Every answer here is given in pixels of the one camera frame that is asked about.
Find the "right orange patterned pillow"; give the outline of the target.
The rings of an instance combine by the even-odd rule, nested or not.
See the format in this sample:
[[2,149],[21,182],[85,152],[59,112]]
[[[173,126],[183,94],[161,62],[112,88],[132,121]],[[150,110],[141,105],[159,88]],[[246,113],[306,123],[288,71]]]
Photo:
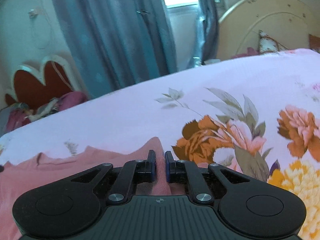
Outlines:
[[320,37],[309,34],[309,47],[311,50],[320,53]]

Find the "pink garment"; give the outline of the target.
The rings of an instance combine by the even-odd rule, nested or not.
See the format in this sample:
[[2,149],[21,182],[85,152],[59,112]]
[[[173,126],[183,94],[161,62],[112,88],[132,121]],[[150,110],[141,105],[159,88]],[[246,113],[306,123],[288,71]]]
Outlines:
[[50,158],[44,153],[39,153],[17,165],[6,162],[1,172],[1,239],[21,237],[12,216],[12,207],[23,193],[102,163],[112,163],[114,167],[121,167],[131,160],[146,159],[150,150],[156,154],[156,180],[153,183],[138,185],[136,193],[152,196],[184,194],[182,185],[167,183],[163,147],[157,137],[151,138],[140,149],[128,155],[87,146],[84,152],[63,159]]

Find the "blue-grey curtain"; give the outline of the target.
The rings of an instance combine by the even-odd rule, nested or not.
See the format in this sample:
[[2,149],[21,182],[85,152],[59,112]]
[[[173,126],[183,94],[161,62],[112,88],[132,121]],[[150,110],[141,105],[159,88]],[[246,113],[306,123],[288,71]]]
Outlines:
[[164,0],[52,1],[90,96],[177,72]]
[[217,56],[219,43],[219,18],[215,0],[198,0],[196,38],[188,68],[194,68]]

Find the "cream arched headboard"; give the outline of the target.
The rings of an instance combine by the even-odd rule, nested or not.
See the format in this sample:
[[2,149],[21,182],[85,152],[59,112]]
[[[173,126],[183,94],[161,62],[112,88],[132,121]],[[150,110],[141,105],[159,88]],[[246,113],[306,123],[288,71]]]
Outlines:
[[308,48],[309,36],[319,36],[319,19],[300,0],[240,0],[219,20],[217,58],[258,49],[260,31],[287,49]]

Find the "blue-grey right curtain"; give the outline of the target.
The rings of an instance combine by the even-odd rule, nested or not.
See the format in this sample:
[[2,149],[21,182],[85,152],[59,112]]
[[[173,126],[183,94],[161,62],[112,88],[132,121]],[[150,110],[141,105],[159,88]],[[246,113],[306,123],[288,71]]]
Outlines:
[[219,18],[215,0],[198,0],[196,38],[188,68],[194,68],[217,56],[219,43]]

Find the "left patterned pillow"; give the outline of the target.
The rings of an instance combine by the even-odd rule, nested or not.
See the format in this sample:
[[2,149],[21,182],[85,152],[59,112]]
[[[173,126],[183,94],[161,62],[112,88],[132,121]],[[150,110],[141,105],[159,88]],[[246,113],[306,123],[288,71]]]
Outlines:
[[267,54],[267,53],[277,53],[280,51],[285,51],[287,48],[272,38],[267,33],[259,30],[259,54]]

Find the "purple clothes pile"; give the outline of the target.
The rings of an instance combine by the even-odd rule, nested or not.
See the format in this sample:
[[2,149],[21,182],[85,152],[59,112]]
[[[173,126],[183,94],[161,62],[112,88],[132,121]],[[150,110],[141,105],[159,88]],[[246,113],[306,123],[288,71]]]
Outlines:
[[83,92],[70,92],[60,98],[51,99],[38,109],[31,109],[26,103],[14,103],[1,109],[1,136],[31,122],[84,103],[87,100],[88,98]]

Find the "floral white bedsheet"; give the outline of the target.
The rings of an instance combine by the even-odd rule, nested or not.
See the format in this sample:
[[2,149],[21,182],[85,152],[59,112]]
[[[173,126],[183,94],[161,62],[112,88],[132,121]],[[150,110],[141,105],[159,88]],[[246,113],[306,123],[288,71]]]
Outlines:
[[128,155],[153,137],[176,159],[293,192],[307,210],[300,237],[319,239],[319,53],[244,57],[118,90],[4,135],[1,164],[87,146]]

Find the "blue-grey left curtain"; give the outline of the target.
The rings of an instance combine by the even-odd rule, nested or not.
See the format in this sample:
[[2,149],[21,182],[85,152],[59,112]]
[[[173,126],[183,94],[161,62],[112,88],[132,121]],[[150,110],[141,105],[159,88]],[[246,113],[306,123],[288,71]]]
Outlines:
[[164,0],[52,1],[90,96],[177,72]]

